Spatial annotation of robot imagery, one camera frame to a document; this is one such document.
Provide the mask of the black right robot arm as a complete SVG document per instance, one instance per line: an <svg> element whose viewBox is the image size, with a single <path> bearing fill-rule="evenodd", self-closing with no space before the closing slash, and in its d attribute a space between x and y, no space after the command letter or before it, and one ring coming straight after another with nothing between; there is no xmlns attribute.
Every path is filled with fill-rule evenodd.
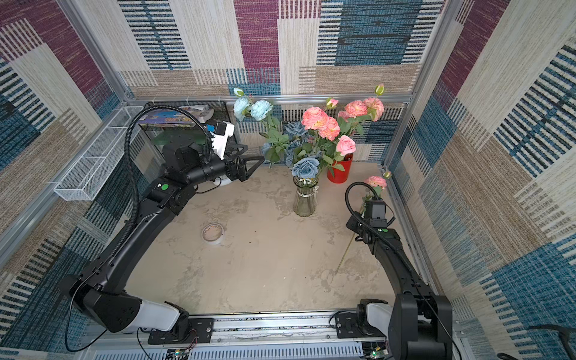
<svg viewBox="0 0 576 360"><path fill-rule="evenodd" d="M388 205L374 187L362 181L350 184L344 193L350 218L346 228L355 240L367 245L384 269L394 290L393 306L364 301L358 318L386 336L393 359L452 359L452 305L436 294L408 260L400 236L387 219Z"/></svg>

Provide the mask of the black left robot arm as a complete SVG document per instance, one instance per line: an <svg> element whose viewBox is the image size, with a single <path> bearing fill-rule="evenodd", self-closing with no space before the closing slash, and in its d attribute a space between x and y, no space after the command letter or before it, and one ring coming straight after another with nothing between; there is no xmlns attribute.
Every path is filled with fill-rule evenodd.
<svg viewBox="0 0 576 360"><path fill-rule="evenodd" d="M169 142L163 147L166 168L143 196L133 172L130 142L138 121L156 110L170 110L190 120L204 141ZM60 289L77 308L108 332L153 329L178 340L188 334L188 312L171 303L146 301L125 292L125 285L157 235L179 215L204 182L228 178L248 180L263 164L262 155L247 156L248 147L229 144L231 124L210 120L203 124L188 111L169 105L150 106L132 118L124 136L124 162L132 190L129 221L103 252L78 276L67 276Z"/></svg>

